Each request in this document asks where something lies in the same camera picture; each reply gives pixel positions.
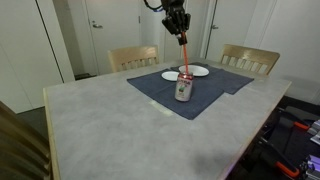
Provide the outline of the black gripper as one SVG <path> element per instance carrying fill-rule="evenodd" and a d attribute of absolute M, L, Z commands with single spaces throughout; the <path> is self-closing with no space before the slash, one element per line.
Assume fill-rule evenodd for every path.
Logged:
<path fill-rule="evenodd" d="M 191 15 L 186 13 L 183 7 L 184 2 L 185 0 L 161 0 L 166 14 L 162 24 L 171 34 L 181 34 L 178 38 L 180 46 L 187 43 L 187 36 L 184 32 L 189 29 L 191 21 Z"/>

